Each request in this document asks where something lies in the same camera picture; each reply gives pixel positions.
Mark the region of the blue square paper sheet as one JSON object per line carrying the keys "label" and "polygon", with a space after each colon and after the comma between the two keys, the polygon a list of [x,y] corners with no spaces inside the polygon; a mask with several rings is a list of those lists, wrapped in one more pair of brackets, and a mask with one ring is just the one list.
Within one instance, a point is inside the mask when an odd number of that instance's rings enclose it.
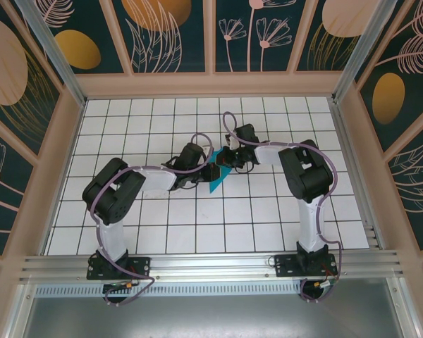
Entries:
{"label": "blue square paper sheet", "polygon": [[[223,149],[215,150],[213,152],[209,162],[217,164],[216,157],[222,150]],[[225,166],[222,166],[222,165],[219,165],[219,168],[220,168],[219,178],[214,180],[214,181],[211,181],[209,183],[209,192],[210,193],[213,193],[220,186],[220,184],[224,181],[224,179],[230,174],[230,172],[232,171],[232,168],[228,168],[228,167],[225,167]]]}

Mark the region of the grey metal panel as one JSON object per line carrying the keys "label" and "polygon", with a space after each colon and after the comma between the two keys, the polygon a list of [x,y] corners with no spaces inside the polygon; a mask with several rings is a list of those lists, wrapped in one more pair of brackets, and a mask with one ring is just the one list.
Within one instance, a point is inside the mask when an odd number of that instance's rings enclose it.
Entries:
{"label": "grey metal panel", "polygon": [[387,302],[309,304],[297,296],[38,299],[24,338],[403,338]]}

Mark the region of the aluminium mounting rail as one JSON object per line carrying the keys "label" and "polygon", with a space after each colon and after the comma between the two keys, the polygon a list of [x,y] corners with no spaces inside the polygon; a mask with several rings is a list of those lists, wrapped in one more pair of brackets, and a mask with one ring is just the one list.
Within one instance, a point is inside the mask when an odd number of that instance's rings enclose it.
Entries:
{"label": "aluminium mounting rail", "polygon": [[[155,254],[150,276],[160,282],[274,280],[273,253]],[[89,256],[29,256],[18,271],[24,283],[86,282]],[[402,277],[403,267],[392,250],[345,250],[342,279]]]}

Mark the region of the aluminium side rail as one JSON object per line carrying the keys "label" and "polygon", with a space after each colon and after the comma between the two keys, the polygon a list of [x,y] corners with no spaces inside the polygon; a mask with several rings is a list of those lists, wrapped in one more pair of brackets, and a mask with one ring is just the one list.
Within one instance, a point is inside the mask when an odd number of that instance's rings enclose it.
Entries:
{"label": "aluminium side rail", "polygon": [[338,104],[335,104],[330,99],[329,108],[336,128],[338,140],[342,148],[343,157],[345,159],[346,168],[348,169],[350,182],[354,191],[356,204],[361,216],[361,222],[366,233],[369,247],[370,249],[384,250],[386,248],[384,239],[374,214],[372,202],[366,190],[367,186],[364,182],[353,143],[350,139],[343,116],[341,115],[341,109]]}

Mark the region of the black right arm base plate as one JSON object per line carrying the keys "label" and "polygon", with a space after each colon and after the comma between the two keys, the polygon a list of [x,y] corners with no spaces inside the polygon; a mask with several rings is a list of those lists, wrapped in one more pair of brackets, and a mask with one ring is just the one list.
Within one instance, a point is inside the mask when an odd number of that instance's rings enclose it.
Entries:
{"label": "black right arm base plate", "polygon": [[325,277],[327,272],[338,274],[337,262],[331,253],[303,264],[295,254],[275,255],[274,268],[277,277]]}

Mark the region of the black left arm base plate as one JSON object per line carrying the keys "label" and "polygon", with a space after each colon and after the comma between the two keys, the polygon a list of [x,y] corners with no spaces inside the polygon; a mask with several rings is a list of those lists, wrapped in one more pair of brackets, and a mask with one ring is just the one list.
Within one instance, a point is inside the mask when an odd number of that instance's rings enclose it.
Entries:
{"label": "black left arm base plate", "polygon": [[[149,275],[149,257],[123,256],[116,261],[116,264],[131,273],[144,276]],[[88,259],[86,278],[88,280],[129,280],[133,276],[116,269],[105,257],[95,256]]]}

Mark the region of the aluminium frame post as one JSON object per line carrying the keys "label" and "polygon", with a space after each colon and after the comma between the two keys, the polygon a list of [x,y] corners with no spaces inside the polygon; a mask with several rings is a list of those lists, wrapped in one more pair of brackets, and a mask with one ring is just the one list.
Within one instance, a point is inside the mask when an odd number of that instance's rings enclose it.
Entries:
{"label": "aluminium frame post", "polygon": [[331,94],[333,104],[338,105],[344,98],[356,74],[362,67],[362,64],[368,57],[372,47],[375,45],[382,30],[391,17],[397,1],[398,0],[379,0]]}
{"label": "aluminium frame post", "polygon": [[73,15],[75,12],[73,0],[14,0],[14,2],[76,103],[83,108],[85,95],[51,31],[51,28],[63,27]]}

